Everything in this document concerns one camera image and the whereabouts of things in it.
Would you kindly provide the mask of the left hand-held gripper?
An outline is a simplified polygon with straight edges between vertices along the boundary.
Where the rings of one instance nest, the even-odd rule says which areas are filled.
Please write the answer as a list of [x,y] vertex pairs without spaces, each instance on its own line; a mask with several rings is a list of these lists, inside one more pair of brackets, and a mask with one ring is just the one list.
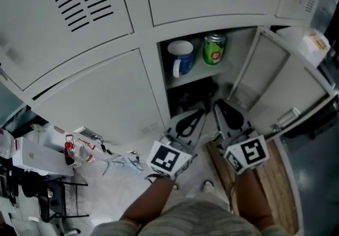
[[159,140],[154,141],[147,165],[152,169],[146,179],[176,180],[196,156],[207,113],[204,109],[185,111],[173,117]]

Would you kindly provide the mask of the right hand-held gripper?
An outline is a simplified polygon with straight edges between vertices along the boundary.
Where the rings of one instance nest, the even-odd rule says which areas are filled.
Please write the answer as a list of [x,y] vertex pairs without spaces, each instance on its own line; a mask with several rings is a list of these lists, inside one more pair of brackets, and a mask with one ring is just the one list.
[[213,104],[213,114],[222,137],[220,152],[237,175],[269,159],[265,138],[255,129],[245,109],[218,99]]

